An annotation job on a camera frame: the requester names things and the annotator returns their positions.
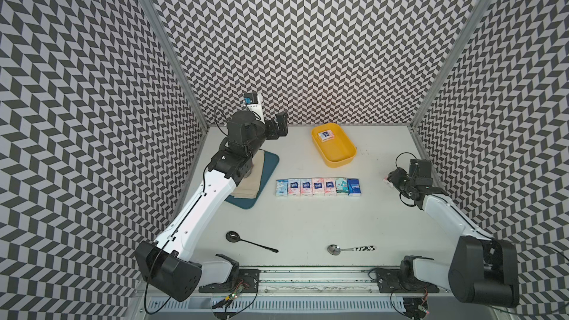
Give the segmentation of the black plastic spoon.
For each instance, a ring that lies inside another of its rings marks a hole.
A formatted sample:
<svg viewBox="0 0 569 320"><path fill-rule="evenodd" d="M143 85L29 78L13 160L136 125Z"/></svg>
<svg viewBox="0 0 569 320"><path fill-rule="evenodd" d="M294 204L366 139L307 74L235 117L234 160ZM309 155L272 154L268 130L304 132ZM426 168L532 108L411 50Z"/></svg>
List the black plastic spoon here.
<svg viewBox="0 0 569 320"><path fill-rule="evenodd" d="M255 242L252 242L252 241L248 241L248 240L243 239L236 231L228 231L228 232L226 232L225 238L226 238L226 240L229 241L230 243L244 242L244 243L247 243L247 244L251 244L251 245L253 245L253 246L256 246L256 247L260 247L260 248L262 248L262 249L264 249L264 250L268 250L268 251L270 251L270 252L272 252L272 253L279 253L279 250L277 250L277 249L275 249L275 248L273 248L273 247L268 247L268 246L265 246L265 245L262 245L262 244L258 244L258 243L255 243Z"/></svg>

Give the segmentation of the aluminium front rail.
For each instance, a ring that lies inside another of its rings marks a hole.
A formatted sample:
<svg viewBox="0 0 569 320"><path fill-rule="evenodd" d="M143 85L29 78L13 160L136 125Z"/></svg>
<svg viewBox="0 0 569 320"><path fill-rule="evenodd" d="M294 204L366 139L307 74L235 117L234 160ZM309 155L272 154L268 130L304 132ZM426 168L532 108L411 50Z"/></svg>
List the aluminium front rail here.
<svg viewBox="0 0 569 320"><path fill-rule="evenodd" d="M237 267L214 262L205 267L200 278L191 276L181 284L182 291L188 290L191 296L199 294L199 287L207 284L225 283L229 275L238 269L259 269L259 289L257 293L266 294L384 294L379 292L375 282L375 268L391 268L403 271L396 266L364 267ZM443 296L453 296L450 288L436 285Z"/></svg>

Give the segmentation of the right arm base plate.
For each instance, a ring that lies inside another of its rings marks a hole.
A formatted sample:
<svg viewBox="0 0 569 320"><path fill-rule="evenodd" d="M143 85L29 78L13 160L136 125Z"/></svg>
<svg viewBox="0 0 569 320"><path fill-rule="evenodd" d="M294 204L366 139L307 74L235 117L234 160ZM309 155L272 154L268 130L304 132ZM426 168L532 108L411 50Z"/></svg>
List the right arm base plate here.
<svg viewBox="0 0 569 320"><path fill-rule="evenodd" d="M404 276L400 270L391 268L375 268L375 282L379 292L388 294L392 292L402 293L439 293L440 289L431 283L419 281L414 276Z"/></svg>

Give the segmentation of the yellow plastic storage box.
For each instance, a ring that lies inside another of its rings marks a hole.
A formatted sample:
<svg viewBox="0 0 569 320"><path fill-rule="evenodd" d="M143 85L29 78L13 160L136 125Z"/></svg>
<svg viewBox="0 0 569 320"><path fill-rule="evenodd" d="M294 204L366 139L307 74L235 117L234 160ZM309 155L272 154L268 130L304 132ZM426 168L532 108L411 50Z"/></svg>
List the yellow plastic storage box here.
<svg viewBox="0 0 569 320"><path fill-rule="evenodd" d="M318 133L324 130L332 130L335 138L322 143ZM357 148L350 140L342 127L336 123L327 123L314 127L311 130L311 137L317 152L324 163L330 168L338 168L353 161L357 155Z"/></svg>

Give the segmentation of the dark blue Tempo tissue pack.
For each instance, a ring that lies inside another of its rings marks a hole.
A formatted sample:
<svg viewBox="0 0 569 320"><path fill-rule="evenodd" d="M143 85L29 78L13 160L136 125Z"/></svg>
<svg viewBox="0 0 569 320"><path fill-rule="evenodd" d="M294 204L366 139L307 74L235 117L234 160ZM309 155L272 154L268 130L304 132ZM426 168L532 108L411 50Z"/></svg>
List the dark blue Tempo tissue pack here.
<svg viewBox="0 0 569 320"><path fill-rule="evenodd" d="M359 197L362 195L359 179L347 179L347 183L349 196Z"/></svg>

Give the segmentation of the teal plastic tray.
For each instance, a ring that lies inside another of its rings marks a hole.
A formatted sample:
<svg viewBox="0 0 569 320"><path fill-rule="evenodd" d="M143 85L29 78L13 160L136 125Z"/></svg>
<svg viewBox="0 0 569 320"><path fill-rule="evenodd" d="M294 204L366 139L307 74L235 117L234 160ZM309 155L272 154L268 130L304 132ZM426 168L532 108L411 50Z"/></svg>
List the teal plastic tray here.
<svg viewBox="0 0 569 320"><path fill-rule="evenodd" d="M243 210L251 209L256 204L262 191L265 189L266 185L268 184L278 163L279 163L279 157L275 153L265 152L265 161L262 168L259 191L256 197L253 199L243 199L243 198L236 198L234 196L229 196L228 198L226 198L225 201Z"/></svg>

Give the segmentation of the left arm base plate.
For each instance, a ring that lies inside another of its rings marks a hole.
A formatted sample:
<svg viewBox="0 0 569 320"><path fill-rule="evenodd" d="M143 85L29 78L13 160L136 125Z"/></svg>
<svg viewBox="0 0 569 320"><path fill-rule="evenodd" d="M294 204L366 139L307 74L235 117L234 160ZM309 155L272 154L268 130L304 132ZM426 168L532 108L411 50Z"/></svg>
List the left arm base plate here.
<svg viewBox="0 0 569 320"><path fill-rule="evenodd" d="M243 282L244 290L242 293L253 294L259 289L259 269L238 269L238 271L233 271L229 275L228 280L222 284L207 284L205 286L199 287L199 293L212 293L228 295L237 289L238 284Z"/></svg>

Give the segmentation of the mint green tissue pack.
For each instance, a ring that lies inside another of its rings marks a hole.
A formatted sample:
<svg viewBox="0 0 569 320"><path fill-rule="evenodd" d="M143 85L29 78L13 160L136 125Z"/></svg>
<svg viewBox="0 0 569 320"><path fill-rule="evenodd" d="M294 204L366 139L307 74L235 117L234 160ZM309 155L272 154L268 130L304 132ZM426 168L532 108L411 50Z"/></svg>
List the mint green tissue pack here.
<svg viewBox="0 0 569 320"><path fill-rule="evenodd" d="M350 195L350 188L347 178L337 178L336 179L336 193L338 195Z"/></svg>

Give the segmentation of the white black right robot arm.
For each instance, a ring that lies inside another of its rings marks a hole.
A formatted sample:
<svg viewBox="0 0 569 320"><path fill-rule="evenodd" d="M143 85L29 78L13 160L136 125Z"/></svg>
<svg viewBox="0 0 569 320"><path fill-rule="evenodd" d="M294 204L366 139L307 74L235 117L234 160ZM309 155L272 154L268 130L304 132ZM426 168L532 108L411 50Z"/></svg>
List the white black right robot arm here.
<svg viewBox="0 0 569 320"><path fill-rule="evenodd" d="M462 303L517 307L520 283L515 246L495 239L466 216L442 188L434 186L431 168L428 160L412 159L409 169L397 167L386 180L436 221L456 248L448 264L423 256L404 257L402 283L432 284L449 290Z"/></svg>

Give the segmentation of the light blue cartoon tissue pack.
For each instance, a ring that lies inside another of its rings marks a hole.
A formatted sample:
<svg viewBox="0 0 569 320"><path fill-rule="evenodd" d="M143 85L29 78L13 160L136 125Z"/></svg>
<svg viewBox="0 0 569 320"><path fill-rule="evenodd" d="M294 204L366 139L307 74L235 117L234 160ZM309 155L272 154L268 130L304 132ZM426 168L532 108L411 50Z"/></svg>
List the light blue cartoon tissue pack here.
<svg viewBox="0 0 569 320"><path fill-rule="evenodd" d="M287 179L278 179L276 181L276 196L279 197L288 196L288 185L289 181Z"/></svg>

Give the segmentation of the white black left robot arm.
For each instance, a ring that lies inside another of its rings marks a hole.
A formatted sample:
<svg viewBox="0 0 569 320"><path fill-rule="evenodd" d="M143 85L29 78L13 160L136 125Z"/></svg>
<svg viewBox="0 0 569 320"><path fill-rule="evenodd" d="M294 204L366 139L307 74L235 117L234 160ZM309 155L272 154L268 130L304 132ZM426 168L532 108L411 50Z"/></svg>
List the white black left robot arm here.
<svg viewBox="0 0 569 320"><path fill-rule="evenodd" d="M237 286L238 262L221 253L211 261L197 262L194 250L216 211L253 170L253 157L263 143L287 136L287 119L286 112L265 121L252 111L232 115L228 134L205 167L195 194L155 241L144 241L136 248L136 262L147 285L178 302L200 287L232 290Z"/></svg>

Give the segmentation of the beige linen cloth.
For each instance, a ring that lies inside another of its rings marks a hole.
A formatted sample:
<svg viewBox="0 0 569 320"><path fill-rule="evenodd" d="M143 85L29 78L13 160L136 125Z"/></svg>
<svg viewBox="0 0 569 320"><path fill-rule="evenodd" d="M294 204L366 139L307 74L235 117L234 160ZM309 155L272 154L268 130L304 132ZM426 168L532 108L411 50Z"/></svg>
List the beige linen cloth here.
<svg viewBox="0 0 569 320"><path fill-rule="evenodd" d="M232 196L238 199L255 199L260 189L262 171L265 163L265 151L260 150L253 157L253 167L250 173L241 180Z"/></svg>

